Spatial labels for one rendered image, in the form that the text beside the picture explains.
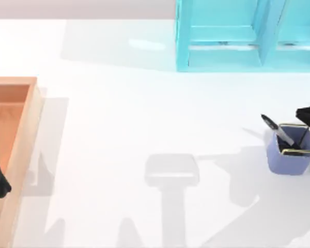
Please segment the light blue rack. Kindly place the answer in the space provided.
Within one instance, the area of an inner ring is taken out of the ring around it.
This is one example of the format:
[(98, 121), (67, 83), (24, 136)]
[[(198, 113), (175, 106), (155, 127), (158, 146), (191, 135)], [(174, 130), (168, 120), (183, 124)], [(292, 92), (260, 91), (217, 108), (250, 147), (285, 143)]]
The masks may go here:
[(175, 0), (180, 72), (310, 73), (310, 0)]

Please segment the black marker pen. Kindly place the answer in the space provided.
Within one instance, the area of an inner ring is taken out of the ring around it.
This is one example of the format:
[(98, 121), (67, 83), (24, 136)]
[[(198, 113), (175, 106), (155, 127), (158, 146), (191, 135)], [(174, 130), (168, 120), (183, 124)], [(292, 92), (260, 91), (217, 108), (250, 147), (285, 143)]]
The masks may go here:
[(268, 125), (268, 127), (283, 140), (286, 144), (290, 147), (294, 147), (295, 142), (294, 140), (278, 125), (276, 124), (271, 118), (269, 118), (265, 114), (261, 114), (262, 120)]

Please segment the blue pen holder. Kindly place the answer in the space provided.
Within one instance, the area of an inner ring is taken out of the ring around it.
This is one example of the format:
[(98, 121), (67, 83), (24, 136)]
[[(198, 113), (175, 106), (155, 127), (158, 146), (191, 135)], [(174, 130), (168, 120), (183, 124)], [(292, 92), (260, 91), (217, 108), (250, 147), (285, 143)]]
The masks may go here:
[[(283, 123), (280, 126), (297, 143), (307, 128), (307, 125), (292, 123)], [(302, 175), (310, 165), (310, 129), (301, 148), (285, 148), (280, 138), (272, 134), (266, 150), (270, 171), (278, 175)]]

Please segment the shallow salmon-coloured box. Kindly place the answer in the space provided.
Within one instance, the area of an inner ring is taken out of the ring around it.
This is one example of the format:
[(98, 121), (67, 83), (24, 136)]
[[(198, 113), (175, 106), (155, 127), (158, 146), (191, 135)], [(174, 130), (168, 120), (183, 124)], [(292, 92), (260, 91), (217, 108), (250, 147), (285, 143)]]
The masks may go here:
[(36, 77), (0, 76), (0, 167), (12, 186), (0, 199), (0, 248), (11, 248), (44, 99)]

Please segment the thin black pen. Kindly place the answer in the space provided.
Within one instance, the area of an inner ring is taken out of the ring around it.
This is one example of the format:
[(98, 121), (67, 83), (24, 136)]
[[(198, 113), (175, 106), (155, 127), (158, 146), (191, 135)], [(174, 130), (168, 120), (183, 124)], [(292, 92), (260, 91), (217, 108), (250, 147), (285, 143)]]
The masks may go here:
[(300, 140), (299, 140), (299, 143), (298, 143), (299, 147), (302, 146), (303, 140), (304, 140), (304, 138), (305, 138), (305, 136), (306, 136), (306, 134), (307, 134), (308, 131), (309, 131), (309, 127), (307, 127), (307, 128), (304, 130), (304, 132), (303, 132), (303, 134), (302, 134), (302, 136), (301, 136), (301, 138), (300, 138)]

